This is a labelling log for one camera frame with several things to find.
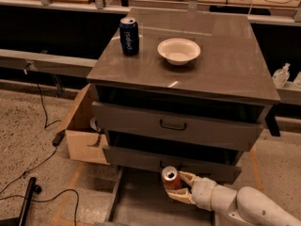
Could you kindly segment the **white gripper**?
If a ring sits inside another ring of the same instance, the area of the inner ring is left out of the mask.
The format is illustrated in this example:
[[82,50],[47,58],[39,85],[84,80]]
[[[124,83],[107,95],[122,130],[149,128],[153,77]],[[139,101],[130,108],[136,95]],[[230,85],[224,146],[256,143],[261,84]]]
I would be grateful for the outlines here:
[[196,174],[190,172],[180,171],[179,174],[180,178],[191,186],[192,194],[187,188],[167,189],[168,197],[178,202],[196,204],[200,209],[212,211],[211,197],[217,183],[209,178],[198,178]]

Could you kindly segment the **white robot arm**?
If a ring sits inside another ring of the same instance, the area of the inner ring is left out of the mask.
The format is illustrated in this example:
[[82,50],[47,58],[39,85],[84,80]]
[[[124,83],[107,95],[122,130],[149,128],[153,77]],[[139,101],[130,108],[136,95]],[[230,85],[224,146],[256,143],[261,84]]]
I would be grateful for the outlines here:
[[162,171],[162,179],[171,199],[214,211],[235,226],[301,226],[300,219],[256,188],[245,186],[234,190],[173,167]]

